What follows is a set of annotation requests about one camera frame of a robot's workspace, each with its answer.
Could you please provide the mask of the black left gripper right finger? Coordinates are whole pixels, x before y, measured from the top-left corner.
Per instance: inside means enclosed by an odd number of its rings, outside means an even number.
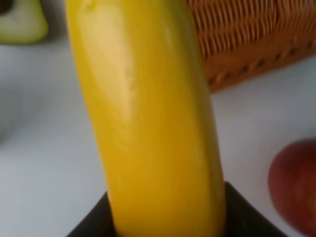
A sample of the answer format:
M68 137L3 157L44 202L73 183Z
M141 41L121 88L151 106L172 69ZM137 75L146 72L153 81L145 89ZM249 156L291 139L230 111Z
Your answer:
M229 182L225 183L227 237L287 237L258 212Z

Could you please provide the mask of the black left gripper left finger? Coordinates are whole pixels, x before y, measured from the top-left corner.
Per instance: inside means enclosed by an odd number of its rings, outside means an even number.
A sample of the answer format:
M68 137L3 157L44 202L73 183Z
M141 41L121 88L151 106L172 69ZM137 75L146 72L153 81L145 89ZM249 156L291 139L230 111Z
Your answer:
M101 197L88 215L67 237L115 237L110 203L107 192Z

